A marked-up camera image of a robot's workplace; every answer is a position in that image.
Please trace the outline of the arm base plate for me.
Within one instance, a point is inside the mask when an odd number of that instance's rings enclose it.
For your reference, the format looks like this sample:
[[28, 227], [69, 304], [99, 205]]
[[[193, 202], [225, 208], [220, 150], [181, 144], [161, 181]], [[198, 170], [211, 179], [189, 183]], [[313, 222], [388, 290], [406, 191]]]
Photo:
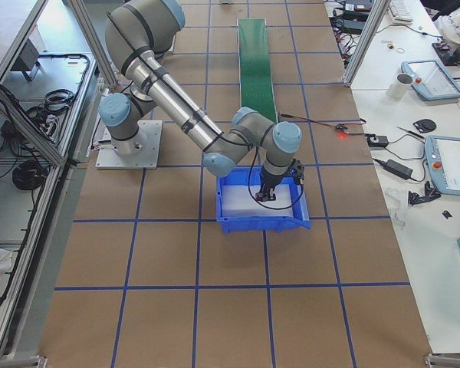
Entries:
[[139, 130], [127, 141], [113, 140], [107, 128], [99, 145], [96, 167], [98, 169], [155, 169], [163, 131], [161, 120], [139, 120]]

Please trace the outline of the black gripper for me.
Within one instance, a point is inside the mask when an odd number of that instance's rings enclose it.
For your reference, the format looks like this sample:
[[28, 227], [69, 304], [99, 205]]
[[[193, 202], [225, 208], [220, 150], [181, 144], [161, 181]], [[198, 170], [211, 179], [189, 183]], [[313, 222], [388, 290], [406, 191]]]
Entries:
[[255, 194], [255, 198], [259, 202], [275, 201], [274, 189], [285, 176], [285, 173], [275, 175], [267, 171], [266, 168], [262, 168], [260, 173], [261, 187], [260, 191]]

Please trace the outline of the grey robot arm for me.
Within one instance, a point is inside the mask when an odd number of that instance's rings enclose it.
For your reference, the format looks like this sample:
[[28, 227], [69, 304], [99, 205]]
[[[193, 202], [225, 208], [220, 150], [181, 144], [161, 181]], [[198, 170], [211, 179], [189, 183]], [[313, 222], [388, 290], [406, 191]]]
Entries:
[[224, 133], [157, 61], [185, 25], [178, 1], [128, 1], [107, 17], [108, 53], [132, 82], [128, 93], [111, 94], [99, 106], [115, 143], [135, 141], [139, 119], [159, 107], [203, 151], [203, 166], [215, 177], [227, 176], [252, 148], [264, 149], [261, 186], [255, 195], [259, 202], [273, 201], [274, 189], [285, 177], [302, 186], [304, 168], [294, 157], [302, 132], [296, 124], [275, 123], [242, 107], [232, 129]]

